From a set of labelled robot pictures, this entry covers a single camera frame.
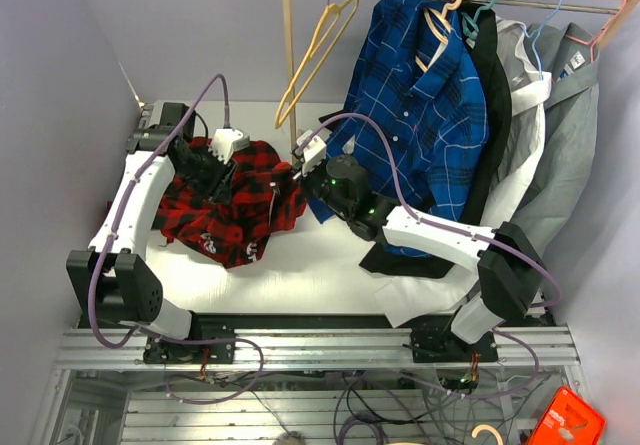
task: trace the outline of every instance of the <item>orange plastic object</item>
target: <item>orange plastic object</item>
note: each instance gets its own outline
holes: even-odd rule
[[[597,445],[607,420],[567,387],[558,390],[527,445]]]

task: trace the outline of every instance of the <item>blue hanger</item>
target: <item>blue hanger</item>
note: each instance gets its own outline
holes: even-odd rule
[[[478,38],[478,18],[480,17],[480,12],[491,10],[496,4],[496,1],[497,0],[491,0],[488,4],[478,7],[473,18],[471,18],[469,14],[462,12],[462,31],[471,40]]]
[[[536,57],[536,61],[538,62],[538,72],[540,73],[540,80],[542,80],[542,61],[540,60],[540,55],[538,55],[538,49],[536,48],[536,43],[540,38],[540,33],[542,32],[542,29],[551,21],[551,19],[555,16],[555,14],[558,13],[558,10],[560,10],[560,7],[562,6],[563,1],[564,0],[560,0],[558,2],[558,5],[556,5],[556,8],[553,10],[553,12],[551,12],[549,16],[542,21],[540,26],[536,28],[533,31],[533,33],[531,34],[527,33],[527,27],[525,25],[522,26],[524,28],[524,34],[527,36],[527,38],[534,37],[533,42],[531,42],[531,50],[533,51],[533,54]]]

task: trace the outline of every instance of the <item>shirt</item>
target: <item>shirt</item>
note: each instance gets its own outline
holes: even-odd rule
[[[481,226],[498,228],[513,216],[533,180],[542,156],[544,102],[551,93],[551,74],[532,65],[524,48],[524,25],[497,18],[498,57],[511,90],[512,120],[505,153],[491,180]],[[376,292],[376,300],[392,326],[411,318],[448,310],[467,295],[477,272],[455,265],[439,280],[395,278]]]
[[[463,3],[458,9],[475,15],[477,4]],[[469,196],[460,215],[460,223],[478,225],[489,194],[494,173],[498,169],[511,129],[511,92],[504,68],[498,58],[498,29],[493,10],[484,10],[478,17],[478,35],[475,43],[466,40],[467,50],[478,72],[480,84],[487,101],[489,138],[480,154]],[[409,257],[388,253],[376,244],[360,262],[360,266],[372,273],[385,275],[442,278],[453,263],[433,255]]]
[[[482,86],[462,43],[457,13],[447,16],[452,30],[446,47],[440,47],[424,18],[424,9],[442,10],[444,3],[380,0],[344,110],[380,125],[410,205],[430,203],[429,213],[457,221],[489,133]],[[415,63],[416,55],[430,65],[426,72]],[[350,148],[369,172],[372,190],[396,197],[390,162],[376,131],[362,120],[342,121],[327,141],[327,156]],[[329,215],[315,206],[312,210],[321,221]]]
[[[573,212],[595,155],[598,59],[596,55],[591,62],[589,47],[568,36],[585,41],[591,38],[571,23],[561,30],[545,26],[536,44],[543,69],[553,75],[554,87],[544,104],[546,143],[542,158],[512,220],[540,255]],[[531,40],[524,43],[532,57]]]
[[[205,139],[194,138],[190,146],[206,146]],[[154,220],[168,242],[178,239],[225,268],[260,260],[269,235],[291,230],[306,205],[291,165],[281,162],[268,143],[252,141],[232,159],[237,167],[231,203],[209,202],[176,176]]]

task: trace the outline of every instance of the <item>red and black plaid fabric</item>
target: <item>red and black plaid fabric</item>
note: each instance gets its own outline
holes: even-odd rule
[[[206,143],[197,137],[190,146]],[[306,206],[302,190],[291,178],[291,165],[281,162],[268,143],[252,141],[234,153],[233,160],[237,168],[230,204],[211,203],[175,177],[154,221],[168,242],[180,240],[225,268],[260,260],[269,235],[291,230]]]

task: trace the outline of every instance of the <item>wall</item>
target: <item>wall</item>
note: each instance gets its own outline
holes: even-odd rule
[[[233,100],[280,101],[287,83],[281,0],[88,1],[142,100],[192,99],[213,73],[223,72]],[[304,101],[344,101],[377,1],[361,0]],[[327,0],[292,3],[298,64]],[[536,12],[500,13],[524,21],[545,14]]]
[[[601,20],[580,17],[596,31]],[[565,299],[556,309],[582,358],[609,445],[638,441],[640,384],[640,10],[599,65],[598,137],[591,179],[571,220],[547,250]]]
[[[139,112],[85,0],[0,0],[0,430],[27,443],[62,331],[64,268],[119,181]]]

